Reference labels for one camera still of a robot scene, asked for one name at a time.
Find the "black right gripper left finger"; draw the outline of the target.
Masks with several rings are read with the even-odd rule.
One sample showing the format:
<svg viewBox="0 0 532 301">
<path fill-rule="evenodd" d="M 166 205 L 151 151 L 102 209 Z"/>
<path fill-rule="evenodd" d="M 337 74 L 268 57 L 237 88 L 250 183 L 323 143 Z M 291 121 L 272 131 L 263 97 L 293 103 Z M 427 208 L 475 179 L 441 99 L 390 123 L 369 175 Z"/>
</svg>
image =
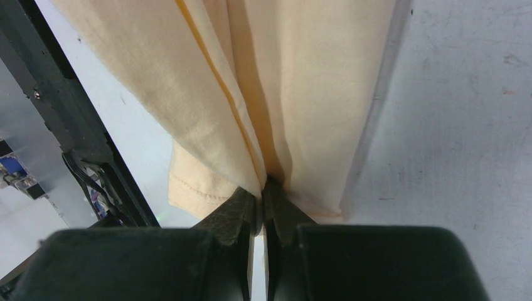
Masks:
<svg viewBox="0 0 532 301">
<path fill-rule="evenodd" d="M 237 189 L 191 228 L 52 234 L 13 300 L 249 300 L 255 198 Z"/>
</svg>

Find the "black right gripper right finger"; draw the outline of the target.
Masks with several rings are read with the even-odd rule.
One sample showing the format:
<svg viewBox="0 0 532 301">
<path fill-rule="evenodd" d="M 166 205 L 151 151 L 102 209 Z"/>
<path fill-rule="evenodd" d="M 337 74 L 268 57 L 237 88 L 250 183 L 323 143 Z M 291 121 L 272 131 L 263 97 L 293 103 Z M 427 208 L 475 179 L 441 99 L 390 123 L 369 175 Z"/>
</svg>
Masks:
<svg viewBox="0 0 532 301">
<path fill-rule="evenodd" d="M 464 245 L 430 226 L 318 224 L 268 178 L 269 300 L 487 300 Z"/>
</svg>

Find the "cream beige underwear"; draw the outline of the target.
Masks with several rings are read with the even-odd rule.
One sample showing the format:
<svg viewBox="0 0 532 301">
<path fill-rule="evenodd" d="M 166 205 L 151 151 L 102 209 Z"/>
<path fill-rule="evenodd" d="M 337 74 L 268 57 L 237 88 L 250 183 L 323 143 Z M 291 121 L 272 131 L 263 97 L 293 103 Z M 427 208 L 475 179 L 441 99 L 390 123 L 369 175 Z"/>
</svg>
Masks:
<svg viewBox="0 0 532 301">
<path fill-rule="evenodd" d="M 204 218 L 272 177 L 341 220 L 395 1 L 54 5 L 173 138 L 172 205 Z"/>
</svg>

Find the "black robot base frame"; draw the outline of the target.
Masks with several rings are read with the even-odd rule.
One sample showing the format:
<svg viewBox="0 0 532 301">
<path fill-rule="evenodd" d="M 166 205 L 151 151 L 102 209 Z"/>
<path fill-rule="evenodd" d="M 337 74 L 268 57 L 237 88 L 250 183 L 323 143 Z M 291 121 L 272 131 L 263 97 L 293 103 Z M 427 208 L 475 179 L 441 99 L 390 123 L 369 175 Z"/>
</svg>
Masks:
<svg viewBox="0 0 532 301">
<path fill-rule="evenodd" d="M 89 225 L 158 221 L 35 1 L 1 2 L 1 59 L 55 136 Z"/>
</svg>

